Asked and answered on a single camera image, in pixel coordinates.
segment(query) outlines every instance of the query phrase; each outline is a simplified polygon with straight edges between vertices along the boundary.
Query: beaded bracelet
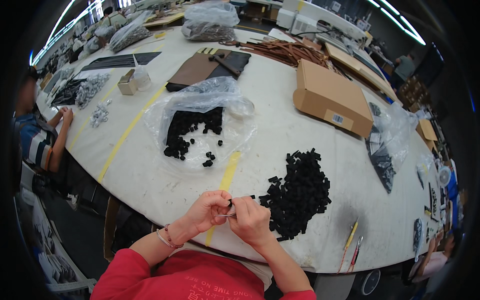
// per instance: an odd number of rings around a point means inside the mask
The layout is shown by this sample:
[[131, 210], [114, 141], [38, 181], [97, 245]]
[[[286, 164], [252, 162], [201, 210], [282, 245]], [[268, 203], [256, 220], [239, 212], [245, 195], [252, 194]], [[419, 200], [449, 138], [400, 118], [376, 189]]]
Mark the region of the beaded bracelet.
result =
[[166, 240], [160, 235], [160, 229], [157, 229], [157, 230], [156, 230], [156, 235], [158, 236], [159, 239], [162, 240], [162, 242], [164, 242], [164, 243], [165, 243], [167, 246], [169, 246], [170, 248], [178, 249], [178, 248], [183, 247], [183, 244], [182, 244], [182, 245], [175, 245], [174, 243], [170, 243], [170, 242], [172, 242], [172, 238], [170, 237], [170, 234], [168, 233], [168, 226], [169, 226], [169, 225], [170, 225], [170, 223], [165, 225], [165, 233], [167, 234], [168, 241], [166, 241]]

